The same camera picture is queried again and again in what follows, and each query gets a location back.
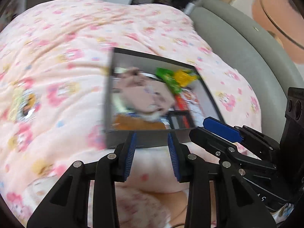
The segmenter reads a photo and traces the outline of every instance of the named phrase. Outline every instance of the pink flower print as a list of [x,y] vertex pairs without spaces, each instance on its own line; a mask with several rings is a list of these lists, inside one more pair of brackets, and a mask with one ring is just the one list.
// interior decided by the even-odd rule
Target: pink flower print
[[133,20],[128,20],[128,21],[125,21],[124,24],[131,24],[133,22],[134,22]]
[[71,33],[68,33],[68,34],[65,35],[64,41],[65,42],[70,42],[70,41],[72,41],[75,38],[76,38],[76,33],[71,32]]
[[235,79],[237,81],[240,81],[240,78],[238,77],[238,75],[236,73],[230,71],[230,70],[228,72],[225,72],[225,74],[227,76],[229,76],[230,78],[233,78],[233,79]]
[[160,14],[161,12],[159,11],[159,10],[154,10],[153,12],[152,12],[152,15],[157,15],[157,14]]
[[32,142],[33,133],[30,125],[26,123],[19,124],[19,130],[8,141],[11,150],[17,149],[18,152],[24,152],[28,145]]
[[19,87],[24,87],[25,89],[30,89],[34,84],[34,80],[31,77],[24,78],[18,81],[17,85]]
[[143,31],[144,31],[146,34],[151,35],[151,34],[154,33],[155,28],[154,28],[154,27],[145,27],[145,28],[143,29]]
[[28,37],[30,37],[30,36],[33,34],[34,31],[35,31],[34,28],[30,28],[30,29],[28,29],[28,30],[25,32],[25,35],[28,36]]
[[73,61],[83,57],[83,52],[80,49],[69,49],[64,54],[67,61]]
[[209,50],[209,49],[207,49],[205,47],[198,47],[198,50],[201,51],[201,52],[203,52],[203,53],[206,53],[206,54],[209,54],[209,53],[212,52],[211,50]]
[[40,47],[42,46],[45,46],[45,45],[48,45],[49,44],[49,41],[48,40],[39,40],[36,44],[35,44],[35,47],[33,49],[33,51],[36,51],[38,50]]
[[3,71],[3,72],[0,74],[0,81],[3,79],[3,77],[5,76],[6,73],[7,73],[7,71]]
[[54,24],[47,24],[43,27],[43,30],[49,29],[53,26]]
[[136,33],[128,33],[126,34],[127,37],[131,38],[131,39],[134,39],[136,41],[138,41],[138,36]]
[[1,51],[3,51],[4,50],[4,48],[7,46],[7,44],[5,44],[5,45],[2,45],[1,47],[0,47],[0,52]]
[[9,113],[9,108],[5,109],[4,112],[0,116],[0,120],[7,120],[7,115]]
[[10,210],[13,214],[15,214],[15,216],[18,217],[19,220],[27,220],[32,215],[30,207],[23,205],[21,195],[17,195],[13,192],[8,192],[6,194],[6,198]]
[[228,95],[226,93],[220,93],[218,97],[219,101],[222,102],[223,106],[226,107],[227,111],[233,111],[233,108],[235,107],[235,98],[232,94]]
[[67,166],[64,164],[58,165],[53,169],[54,173],[59,177],[61,177],[63,173],[66,172],[66,170],[67,170]]
[[173,29],[172,29],[172,28],[164,27],[164,30],[165,30],[166,32],[170,32],[170,31],[172,31]]
[[90,30],[98,30],[100,28],[99,24],[91,25]]
[[182,23],[185,25],[189,24],[189,20],[187,18],[183,18]]
[[103,135],[101,134],[101,125],[95,125],[87,136],[89,147],[94,147],[98,150],[106,149]]
[[105,42],[102,44],[101,50],[110,51],[110,50],[112,50],[113,47],[117,47],[117,46],[118,46],[118,43],[116,43],[116,42]]
[[251,97],[251,108],[252,108],[254,113],[257,113],[260,110],[259,109],[259,104],[258,104],[255,97]]
[[94,19],[94,17],[91,16],[91,15],[84,16],[83,18],[84,18],[85,20],[87,20],[87,21],[90,21],[90,20],[93,20],[93,19]]
[[72,68],[74,68],[76,65],[75,64],[73,64],[73,63],[69,63],[68,65],[67,65],[67,69],[72,69]]
[[47,99],[50,106],[58,107],[70,95],[70,88],[66,83],[51,84],[47,89]]
[[179,44],[179,45],[183,45],[183,46],[187,46],[188,45],[187,41],[184,40],[184,39],[174,39],[174,42],[177,43],[177,44]]
[[54,12],[53,12],[53,14],[61,14],[63,11],[62,10],[55,10]]

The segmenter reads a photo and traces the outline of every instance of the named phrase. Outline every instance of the bed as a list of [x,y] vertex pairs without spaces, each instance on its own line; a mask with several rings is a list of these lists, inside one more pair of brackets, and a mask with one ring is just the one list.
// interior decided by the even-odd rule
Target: bed
[[[196,66],[228,124],[248,125],[280,141],[288,87],[304,87],[285,51],[258,24],[219,0],[198,0],[190,18],[163,5],[56,0],[26,11],[4,29],[0,193],[21,224],[26,225],[74,161],[97,161],[112,152],[103,144],[102,118],[96,115],[102,107],[112,47]],[[23,116],[18,107],[25,95],[34,109]],[[216,162],[197,146],[188,146]],[[249,154],[240,145],[239,150]],[[152,154],[157,164],[147,162]],[[137,150],[127,186],[154,193],[186,190],[186,184],[177,184],[168,159],[164,147]],[[118,198],[138,194],[125,185],[117,187]],[[162,206],[155,204],[153,209],[161,210],[155,212],[162,222],[171,219],[172,225],[183,216],[183,204],[173,215],[165,208],[166,200],[172,203],[168,195],[165,201],[154,196],[162,200]],[[3,201],[2,208],[22,227]]]

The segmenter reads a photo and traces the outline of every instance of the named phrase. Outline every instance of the metal screw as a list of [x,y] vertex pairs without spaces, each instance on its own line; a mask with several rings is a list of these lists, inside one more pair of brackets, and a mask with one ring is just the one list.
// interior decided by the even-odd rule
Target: metal screw
[[194,159],[196,159],[196,155],[195,154],[188,154],[188,159],[194,160]]
[[80,167],[81,165],[82,165],[81,161],[75,161],[74,164],[73,164],[73,166],[74,166],[75,168],[78,168],[78,167]]
[[231,166],[231,164],[228,162],[228,161],[224,161],[222,163],[222,165],[225,167],[225,168],[229,168]]
[[228,150],[229,150],[230,152],[232,152],[232,153],[235,152],[235,149],[234,149],[233,147],[228,147]]
[[239,174],[241,176],[244,176],[246,174],[245,170],[244,169],[239,169]]
[[108,154],[108,159],[114,159],[116,158],[116,154]]

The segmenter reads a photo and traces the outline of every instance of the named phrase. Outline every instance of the floral pattern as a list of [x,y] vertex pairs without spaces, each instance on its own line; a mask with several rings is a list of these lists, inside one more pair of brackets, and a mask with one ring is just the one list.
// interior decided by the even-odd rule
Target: floral pattern
[[101,134],[101,125],[96,125],[88,134],[87,142],[89,147],[94,147],[98,150],[106,149],[103,135]]
[[255,97],[251,97],[251,108],[254,113],[257,113],[259,109],[259,104],[257,102],[257,99]]
[[219,93],[218,94],[219,101],[225,106],[226,110],[229,112],[233,111],[233,108],[235,107],[235,98],[232,94],[228,95],[226,93]]
[[[252,88],[212,53],[183,12],[159,4],[125,6],[96,0],[39,4],[0,34],[0,190],[24,226],[74,161],[97,161],[113,152],[106,147],[102,127],[113,47],[195,66],[228,124],[261,130]],[[192,145],[189,149],[212,161]],[[136,151],[128,188],[118,197],[121,227],[165,227],[168,215],[159,203],[147,202],[149,197],[137,192],[129,192],[128,199],[126,191],[187,188],[177,184],[165,166],[170,161],[167,151]],[[141,214],[149,222],[143,223]]]
[[225,74],[230,77],[235,79],[236,81],[240,81],[240,78],[238,77],[238,75],[234,72],[232,72],[231,70],[229,70],[228,72],[225,72]]
[[23,205],[21,195],[17,195],[16,193],[7,193],[6,199],[12,213],[17,216],[19,220],[24,224],[25,220],[29,219],[32,214],[31,208],[29,206]]
[[52,84],[47,89],[47,99],[50,106],[58,107],[64,100],[76,93],[79,89],[78,83]]
[[33,133],[29,124],[19,124],[19,129],[16,134],[13,135],[8,141],[8,147],[10,150],[17,150],[18,152],[24,152],[28,145],[32,142]]

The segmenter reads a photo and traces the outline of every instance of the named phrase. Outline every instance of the yellow object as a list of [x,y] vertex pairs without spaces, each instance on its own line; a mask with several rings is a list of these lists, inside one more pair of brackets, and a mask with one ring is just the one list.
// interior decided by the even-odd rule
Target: yellow object
[[174,72],[174,79],[181,87],[186,87],[191,82],[197,80],[197,75],[191,70],[178,70]]

